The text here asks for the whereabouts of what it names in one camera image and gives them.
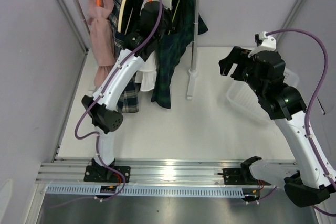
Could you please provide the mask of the aluminium mounting rail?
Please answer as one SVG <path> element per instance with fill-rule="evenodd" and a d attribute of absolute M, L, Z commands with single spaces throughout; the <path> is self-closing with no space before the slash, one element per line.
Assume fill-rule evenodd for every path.
<path fill-rule="evenodd" d="M 36 183 L 83 184 L 90 158 L 57 158 L 41 164 Z M 131 167 L 128 185 L 213 187 L 223 168 L 239 168 L 242 160 L 117 159 L 117 166 Z"/>

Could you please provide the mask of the pink skirt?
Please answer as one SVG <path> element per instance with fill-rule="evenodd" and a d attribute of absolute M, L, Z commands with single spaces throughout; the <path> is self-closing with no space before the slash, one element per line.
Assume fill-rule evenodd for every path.
<path fill-rule="evenodd" d="M 93 56 L 98 65 L 94 79 L 96 87 L 103 84 L 116 62 L 114 34 L 109 21 L 114 3 L 113 0 L 103 0 L 103 3 L 104 7 L 98 7 L 95 0 L 88 0 L 89 19 L 87 23 L 90 25 Z"/>

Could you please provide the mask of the white plastic basket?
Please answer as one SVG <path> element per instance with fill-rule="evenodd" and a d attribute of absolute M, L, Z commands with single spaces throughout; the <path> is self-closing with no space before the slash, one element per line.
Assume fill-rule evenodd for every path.
<path fill-rule="evenodd" d="M 240 116 L 258 124 L 274 124 L 269 115 L 261 108 L 257 96 L 248 84 L 233 81 L 226 92 L 226 99 L 232 109 Z"/>

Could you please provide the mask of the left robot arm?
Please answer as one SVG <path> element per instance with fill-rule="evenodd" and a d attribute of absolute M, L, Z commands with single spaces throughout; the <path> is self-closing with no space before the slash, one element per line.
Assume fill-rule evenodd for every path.
<path fill-rule="evenodd" d="M 147 2 L 140 12 L 137 29 L 126 36 L 117 62 L 103 84 L 92 96 L 86 95 L 81 100 L 99 138 L 90 168 L 102 182 L 114 176 L 114 133 L 123 122 L 123 115 L 117 111 L 119 98 L 150 54 L 158 49 L 170 25 L 171 12 L 164 5 L 158 1 Z"/>

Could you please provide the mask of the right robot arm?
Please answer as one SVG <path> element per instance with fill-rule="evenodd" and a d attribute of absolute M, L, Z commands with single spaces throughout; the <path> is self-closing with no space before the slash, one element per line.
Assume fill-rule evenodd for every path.
<path fill-rule="evenodd" d="M 297 170 L 285 169 L 260 157 L 251 157 L 241 164 L 240 179 L 251 184 L 263 180 L 283 189 L 298 207 L 317 205 L 335 192 L 335 170 L 328 167 L 327 175 L 319 164 L 309 142 L 305 125 L 306 104 L 300 92 L 285 83 L 285 62 L 276 51 L 261 51 L 253 56 L 250 50 L 235 46 L 227 57 L 219 61 L 220 73 L 242 81 L 252 89 L 261 108 L 281 130 L 295 161 Z"/>

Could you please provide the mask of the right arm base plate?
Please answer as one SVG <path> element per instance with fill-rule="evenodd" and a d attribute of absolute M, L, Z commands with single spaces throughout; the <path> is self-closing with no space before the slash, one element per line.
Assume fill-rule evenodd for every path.
<path fill-rule="evenodd" d="M 222 171 L 217 174 L 223 178 L 225 185 L 270 185 L 270 183 L 263 180 L 256 180 L 246 174 L 242 174 L 240 168 L 223 168 Z"/>

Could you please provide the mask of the cream wooden hanger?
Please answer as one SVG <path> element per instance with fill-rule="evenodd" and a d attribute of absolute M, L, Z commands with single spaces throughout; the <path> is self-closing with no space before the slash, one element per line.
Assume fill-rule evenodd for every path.
<path fill-rule="evenodd" d="M 133 0 L 122 0 L 119 11 L 117 32 L 126 35 L 131 23 L 133 14 Z"/>

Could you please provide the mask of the dark green plaid skirt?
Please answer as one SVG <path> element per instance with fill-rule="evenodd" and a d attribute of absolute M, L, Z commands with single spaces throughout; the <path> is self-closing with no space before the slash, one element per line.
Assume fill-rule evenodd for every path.
<path fill-rule="evenodd" d="M 175 67 L 193 40 L 193 21 L 194 0 L 180 0 L 173 27 L 163 36 L 157 50 L 159 69 L 151 101 L 165 109 L 171 108 L 170 84 Z"/>

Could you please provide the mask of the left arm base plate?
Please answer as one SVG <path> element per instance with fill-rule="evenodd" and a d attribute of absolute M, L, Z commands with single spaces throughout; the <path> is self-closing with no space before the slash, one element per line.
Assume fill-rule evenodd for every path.
<path fill-rule="evenodd" d="M 131 167 L 130 166 L 115 166 L 115 170 L 119 171 L 126 180 L 126 183 L 130 180 L 131 175 Z M 96 168 L 92 165 L 86 167 L 86 171 L 84 174 L 83 180 L 85 182 L 93 182 L 93 183 L 118 183 L 122 182 L 122 178 L 120 175 L 112 172 L 105 167 Z"/>

